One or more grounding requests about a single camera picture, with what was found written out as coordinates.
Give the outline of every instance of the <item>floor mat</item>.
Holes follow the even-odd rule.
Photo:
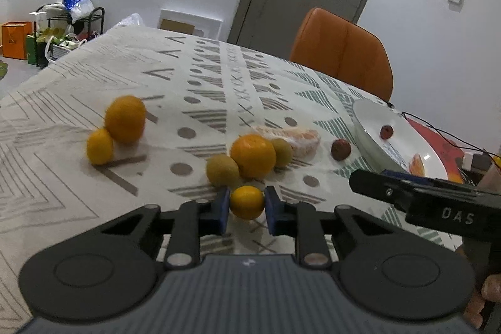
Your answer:
[[[7,63],[4,63],[2,60],[0,60],[0,80],[7,74],[7,67]]]

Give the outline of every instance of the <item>small orange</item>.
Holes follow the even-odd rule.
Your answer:
[[[254,186],[237,188],[230,196],[230,209],[242,220],[254,220],[265,208],[262,191]]]
[[[146,107],[133,95],[124,95],[114,100],[106,110],[104,126],[111,137],[119,143],[131,144],[143,135],[146,123]]]
[[[103,165],[113,159],[113,139],[106,129],[97,129],[89,135],[87,157],[93,165]]]
[[[249,179],[264,179],[275,167],[275,148],[260,135],[240,136],[230,149],[230,157],[239,165],[240,175]]]

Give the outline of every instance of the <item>peeled orange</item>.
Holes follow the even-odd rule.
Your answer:
[[[259,135],[240,136],[230,149],[230,157],[239,165],[240,175],[249,179],[264,179],[275,167],[275,148]]]

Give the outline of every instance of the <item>fruit slice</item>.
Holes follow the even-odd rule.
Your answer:
[[[416,153],[409,164],[409,172],[414,176],[424,177],[424,164],[419,153]]]

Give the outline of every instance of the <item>patterned tablecloth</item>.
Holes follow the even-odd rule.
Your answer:
[[[146,104],[145,134],[96,170],[85,157],[87,136],[103,125],[109,103],[127,94]],[[206,159],[227,152],[253,125],[299,125],[322,137],[313,157],[266,179],[284,200],[327,211],[349,203],[455,248],[457,237],[408,225],[392,206],[350,191],[350,174],[370,168],[352,123],[352,104],[362,98],[384,104],[280,58],[143,27],[111,30],[51,64],[0,101],[0,333],[29,319],[17,285],[28,257],[147,203],[170,210],[214,197]],[[345,162],[330,155],[338,137],[353,146]],[[201,241],[204,254],[294,249],[291,238],[267,233],[264,214],[251,222],[231,216],[224,236]]]

